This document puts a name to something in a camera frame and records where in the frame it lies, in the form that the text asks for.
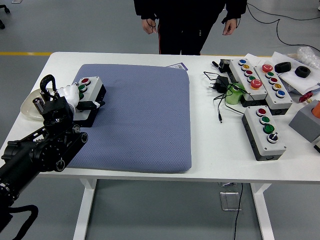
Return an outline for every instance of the robotic arm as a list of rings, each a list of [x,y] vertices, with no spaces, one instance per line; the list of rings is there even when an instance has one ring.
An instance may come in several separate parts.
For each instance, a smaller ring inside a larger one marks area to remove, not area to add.
[[[46,89],[49,82],[52,82],[54,95]],[[44,126],[21,140],[9,141],[1,157],[5,164],[0,168],[0,232],[12,219],[10,213],[17,212],[11,205],[26,186],[40,172],[63,171],[88,141],[87,133],[80,132],[79,125],[73,123],[79,92],[72,86],[66,87],[69,90],[64,93],[57,91],[52,75],[42,79],[40,89],[42,98],[35,98],[33,103],[44,119]],[[72,95],[77,97],[67,101]],[[24,209],[31,211],[33,219],[26,221],[20,230],[22,233],[15,239],[21,239],[36,219],[38,208],[32,209],[34,207]]]

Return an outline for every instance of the black jacket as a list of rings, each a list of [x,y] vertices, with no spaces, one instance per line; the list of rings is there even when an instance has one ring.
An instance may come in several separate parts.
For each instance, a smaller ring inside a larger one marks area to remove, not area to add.
[[[134,0],[135,13],[141,19],[191,19],[203,21],[220,14],[226,5],[227,15],[222,23],[239,19],[246,12],[247,0]]]

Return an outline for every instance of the black cable on floor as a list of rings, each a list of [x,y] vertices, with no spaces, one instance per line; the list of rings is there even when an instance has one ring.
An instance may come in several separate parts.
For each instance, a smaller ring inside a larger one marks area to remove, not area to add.
[[[242,193],[244,191],[244,184],[241,183],[241,194],[240,194],[240,198],[239,198],[239,205],[238,205],[238,211],[236,213],[236,218],[235,218],[235,223],[234,223],[234,237],[233,240],[236,240],[236,232],[237,232],[237,220],[238,220],[238,216],[239,216],[239,211],[240,211],[240,203],[241,203],[241,197],[242,197]]]
[[[272,21],[272,22],[263,22],[263,21],[259,21],[258,19],[256,19],[253,14],[251,13],[250,9],[249,9],[249,5],[254,7],[255,9],[265,13],[265,14],[269,14],[269,15],[273,15],[273,16],[279,16],[279,17],[285,17],[285,18],[289,18],[289,19],[292,19],[292,20],[296,20],[296,21],[308,21],[308,20],[314,20],[314,19],[319,19],[319,17],[314,17],[314,18],[309,18],[309,19],[296,19],[296,18],[293,18],[293,17],[290,17],[290,16],[285,16],[285,15],[279,15],[279,14],[273,14],[273,13],[269,13],[269,12],[266,12],[266,11],[262,11],[260,10],[259,8],[257,8],[256,6],[250,4],[250,3],[247,3],[246,7],[248,8],[248,11],[249,13],[251,14],[251,16],[253,17],[254,20],[256,20],[257,22],[259,23],[262,23],[262,24],[273,24],[273,23],[276,23],[276,36],[278,37],[279,41],[285,45],[288,45],[288,46],[307,46],[307,47],[310,47],[310,48],[313,48],[315,50],[317,50],[318,52],[320,52],[320,50],[314,46],[311,46],[311,45],[307,45],[307,44],[289,44],[289,43],[286,43],[284,41],[282,41],[279,37],[279,32],[278,32],[278,25],[279,25],[279,21],[281,20],[280,18],[278,20],[275,20],[275,21]]]

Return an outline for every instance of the gray floor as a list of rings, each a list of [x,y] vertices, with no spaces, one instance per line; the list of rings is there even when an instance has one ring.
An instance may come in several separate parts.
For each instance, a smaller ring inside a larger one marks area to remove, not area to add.
[[[317,0],[304,0],[303,4],[289,0],[249,3],[297,19],[320,16]],[[1,0],[0,4],[11,11],[5,14],[0,9],[0,19],[6,26],[0,30],[0,53],[158,53],[157,36],[144,33],[132,0],[23,0],[21,4]],[[250,9],[264,22],[281,18],[278,34],[284,42],[320,48],[319,19],[295,21]],[[224,15],[212,28],[202,54],[271,56],[274,51],[297,52],[297,46],[286,46],[278,40],[276,23],[258,23],[248,11],[233,35],[222,36],[219,21]],[[48,58],[0,55],[1,144]],[[236,215],[221,210],[220,191],[217,183],[99,181],[87,240],[233,239]],[[25,239],[72,239],[82,193],[83,186],[77,179],[37,177],[14,204],[39,207],[39,217]],[[319,185],[273,184],[266,191],[276,240],[319,239],[319,195]],[[245,184],[237,239],[261,239],[252,201]],[[16,214],[0,239],[12,239],[26,217]]]

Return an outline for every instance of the hand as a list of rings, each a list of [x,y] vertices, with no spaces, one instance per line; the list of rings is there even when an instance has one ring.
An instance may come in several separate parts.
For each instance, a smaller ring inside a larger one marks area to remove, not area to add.
[[[60,97],[65,97],[71,110],[73,111],[73,114],[75,114],[76,106],[78,105],[80,100],[78,86],[75,84],[72,84],[66,87],[61,87],[60,89],[58,89],[58,93]]]
[[[157,33],[156,22],[152,19],[142,19],[142,28],[147,34]]]
[[[233,18],[225,22],[222,35],[231,35],[237,27],[237,19]]]

